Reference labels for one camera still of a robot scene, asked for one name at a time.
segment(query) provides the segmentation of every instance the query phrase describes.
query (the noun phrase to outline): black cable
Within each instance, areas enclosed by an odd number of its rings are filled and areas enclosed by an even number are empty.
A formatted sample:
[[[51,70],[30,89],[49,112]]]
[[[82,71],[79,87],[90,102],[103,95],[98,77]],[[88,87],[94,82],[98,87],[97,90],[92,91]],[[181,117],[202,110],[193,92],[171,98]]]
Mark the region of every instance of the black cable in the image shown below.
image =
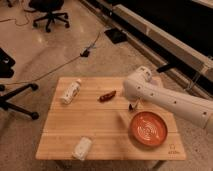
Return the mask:
[[[103,27],[102,29],[100,29],[100,31],[98,32],[98,34],[97,34],[95,40],[86,48],[86,50],[84,50],[84,52],[85,52],[85,51],[89,51],[89,49],[91,49],[91,48],[93,48],[93,47],[95,46],[95,44],[97,43],[98,39],[99,39],[100,36],[101,36],[102,30],[108,25],[108,23],[109,23],[109,21],[110,21],[110,17],[109,17],[108,20],[105,22],[104,27]],[[29,80],[29,81],[20,81],[20,82],[8,83],[8,84],[4,84],[4,85],[28,84],[28,83],[32,83],[32,82],[37,82],[37,81],[39,81],[39,80],[45,78],[46,76],[48,76],[48,75],[50,75],[50,74],[56,72],[57,70],[63,68],[64,66],[66,66],[66,65],[68,65],[68,64],[70,64],[70,63],[72,63],[72,62],[74,62],[74,61],[75,61],[76,59],[78,59],[79,57],[81,57],[81,55],[80,55],[80,56],[77,56],[77,57],[75,57],[75,58],[73,58],[73,59],[71,59],[71,60],[69,60],[68,62],[66,62],[66,63],[64,63],[64,64],[62,64],[62,65],[59,65],[58,67],[56,67],[56,68],[50,70],[49,72],[47,72],[47,73],[41,75],[40,77],[38,77],[38,78],[36,78],[36,79]]]
[[[27,13],[25,12],[25,9],[24,9],[24,7],[23,7],[23,1],[20,2],[20,4],[21,4],[21,7],[22,7],[22,9],[23,9],[23,11],[24,11],[24,16],[25,16],[25,19],[26,19],[26,22],[25,22],[25,23],[19,24],[19,23],[18,23],[18,20],[17,20],[16,18],[8,18],[8,19],[0,20],[0,23],[8,22],[8,21],[15,21],[15,22],[14,22],[15,25],[16,25],[16,26],[19,26],[19,27],[25,26],[25,25],[29,24],[30,21],[29,21],[29,19],[28,19],[28,17],[27,17]]]
[[[49,72],[47,72],[47,73],[41,75],[40,77],[38,77],[38,78],[36,78],[36,79],[29,80],[29,81],[20,81],[20,82],[8,83],[8,84],[4,84],[4,85],[28,84],[28,83],[32,83],[32,82],[37,82],[37,81],[39,81],[39,80],[45,78],[46,76],[48,76],[48,75],[50,75],[50,74],[56,72],[57,70],[63,68],[65,65],[68,65],[68,64],[74,62],[74,61],[75,61],[76,59],[78,59],[79,57],[80,57],[80,56],[77,56],[77,57],[75,57],[75,58],[69,60],[68,62],[66,62],[66,63],[64,63],[64,64],[59,65],[58,67],[56,67],[56,68],[50,70]]]

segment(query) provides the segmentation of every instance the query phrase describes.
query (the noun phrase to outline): table leg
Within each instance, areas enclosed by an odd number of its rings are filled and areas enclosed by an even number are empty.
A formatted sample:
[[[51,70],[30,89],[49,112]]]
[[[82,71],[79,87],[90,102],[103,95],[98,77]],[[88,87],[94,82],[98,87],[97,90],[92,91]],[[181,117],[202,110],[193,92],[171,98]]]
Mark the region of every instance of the table leg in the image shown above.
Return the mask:
[[[62,170],[67,170],[71,169],[72,165],[66,165],[62,160],[54,160],[55,163],[62,169]]]
[[[159,160],[151,170],[158,170],[166,161],[165,160]]]

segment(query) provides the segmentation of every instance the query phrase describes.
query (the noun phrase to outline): toy sausage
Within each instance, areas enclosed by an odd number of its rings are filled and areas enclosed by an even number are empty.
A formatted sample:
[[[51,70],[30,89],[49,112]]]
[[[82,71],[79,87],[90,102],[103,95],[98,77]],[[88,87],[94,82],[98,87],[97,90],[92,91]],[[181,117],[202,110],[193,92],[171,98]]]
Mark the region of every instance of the toy sausage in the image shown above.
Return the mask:
[[[112,99],[115,96],[115,94],[116,94],[116,91],[112,91],[110,93],[104,94],[99,97],[99,101],[100,102],[108,101],[108,100]]]

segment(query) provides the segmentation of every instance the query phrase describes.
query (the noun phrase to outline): chair wheel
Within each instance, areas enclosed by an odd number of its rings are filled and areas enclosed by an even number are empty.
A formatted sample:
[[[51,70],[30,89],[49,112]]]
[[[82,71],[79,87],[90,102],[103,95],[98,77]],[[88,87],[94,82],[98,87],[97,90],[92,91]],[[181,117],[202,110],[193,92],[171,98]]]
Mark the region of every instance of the chair wheel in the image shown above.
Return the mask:
[[[38,27],[38,24],[36,22],[34,22],[33,27]]]
[[[11,3],[8,3],[8,7],[10,7],[10,8],[11,8],[11,7],[12,7],[12,4],[11,4]]]
[[[46,32],[47,32],[47,33],[50,33],[51,30],[50,30],[49,28],[46,28]]]
[[[39,114],[37,113],[37,112],[33,112],[33,113],[31,113],[31,118],[32,118],[32,120],[36,120],[36,119],[38,119],[39,118]]]
[[[5,86],[4,85],[0,85],[0,91],[4,91],[5,90]]]
[[[36,91],[39,88],[37,84],[30,84],[30,87],[32,88],[33,91]]]
[[[65,14],[65,15],[64,15],[64,18],[65,18],[65,19],[68,19],[69,17],[68,17],[68,15],[67,15],[67,14]]]
[[[65,27],[66,27],[66,28],[69,28],[69,27],[70,27],[70,24],[69,24],[69,23],[66,23],[66,24],[65,24]]]

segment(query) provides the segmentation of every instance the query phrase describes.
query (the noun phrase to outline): bottle cap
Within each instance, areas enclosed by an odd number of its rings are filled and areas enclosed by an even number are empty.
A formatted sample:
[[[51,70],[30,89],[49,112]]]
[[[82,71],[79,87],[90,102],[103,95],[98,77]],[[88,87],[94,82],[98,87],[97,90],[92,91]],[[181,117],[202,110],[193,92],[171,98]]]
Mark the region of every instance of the bottle cap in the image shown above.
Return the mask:
[[[78,84],[80,84],[81,85],[81,83],[82,83],[82,81],[81,81],[81,79],[79,78],[79,79],[77,79],[76,80],[76,82],[78,83]]]

